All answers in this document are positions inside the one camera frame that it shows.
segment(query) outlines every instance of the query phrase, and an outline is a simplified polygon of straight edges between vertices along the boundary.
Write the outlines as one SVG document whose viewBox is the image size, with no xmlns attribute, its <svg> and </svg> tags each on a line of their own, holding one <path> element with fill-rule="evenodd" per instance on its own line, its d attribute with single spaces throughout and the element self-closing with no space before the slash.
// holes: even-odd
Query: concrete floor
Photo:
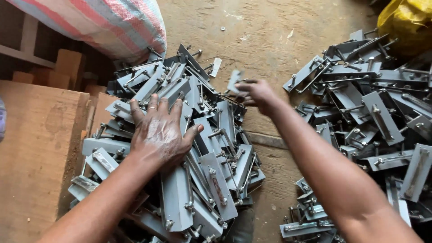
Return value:
<svg viewBox="0 0 432 243">
<path fill-rule="evenodd" d="M 203 66 L 223 59 L 218 77 L 210 80 L 224 91 L 233 69 L 245 77 L 267 79 L 277 95 L 288 101 L 282 85 L 313 56 L 328 46 L 347 41 L 359 29 L 371 30 L 377 16 L 367 0 L 159 0 L 165 21 L 168 57 L 178 45 L 202 49 Z M 310 94 L 292 95 L 291 103 L 311 101 Z M 243 128 L 278 136 L 271 121 L 251 108 Z M 290 153 L 256 146 L 264 186 L 254 192 L 255 242 L 282 242 L 279 225 L 297 198 L 294 182 L 301 178 Z"/>
</svg>

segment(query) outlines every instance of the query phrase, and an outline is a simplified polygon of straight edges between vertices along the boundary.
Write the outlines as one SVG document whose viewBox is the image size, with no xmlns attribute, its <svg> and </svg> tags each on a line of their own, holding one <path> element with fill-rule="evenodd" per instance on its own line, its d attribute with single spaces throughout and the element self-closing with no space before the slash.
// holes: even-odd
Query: wooden floor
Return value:
<svg viewBox="0 0 432 243">
<path fill-rule="evenodd" d="M 371 30 L 377 16 L 368 0 L 158 0 L 165 22 L 168 57 L 180 43 L 202 49 L 199 62 L 207 66 L 223 59 L 211 83 L 226 89 L 233 69 L 245 77 L 267 79 L 277 95 L 288 101 L 282 85 L 313 56 L 328 46 L 347 41 L 359 29 Z M 291 97 L 293 105 L 310 94 Z M 277 136 L 269 119 L 250 109 L 243 128 Z M 256 146 L 267 176 L 254 192 L 255 242 L 282 242 L 279 225 L 296 199 L 294 182 L 301 178 L 286 150 Z"/>
</svg>

